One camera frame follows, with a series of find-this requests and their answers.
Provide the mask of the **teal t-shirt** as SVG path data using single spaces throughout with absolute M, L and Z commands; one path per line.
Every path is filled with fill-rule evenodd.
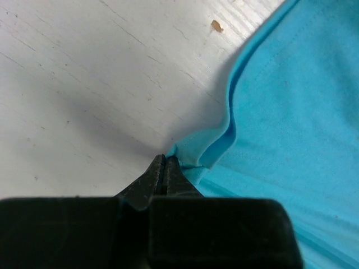
M 281 203 L 306 268 L 357 268 L 358 2 L 285 1 L 242 47 L 219 127 L 169 155 L 206 196 Z

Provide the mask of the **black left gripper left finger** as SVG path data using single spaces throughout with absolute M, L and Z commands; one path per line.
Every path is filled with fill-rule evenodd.
M 111 197 L 1 200 L 2 268 L 112 268 L 137 252 L 148 206 L 165 167 L 157 155 L 143 175 Z

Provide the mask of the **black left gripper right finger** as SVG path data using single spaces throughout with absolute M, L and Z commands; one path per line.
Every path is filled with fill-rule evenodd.
M 284 207 L 264 198 L 207 198 L 164 161 L 149 205 L 152 268 L 303 268 Z

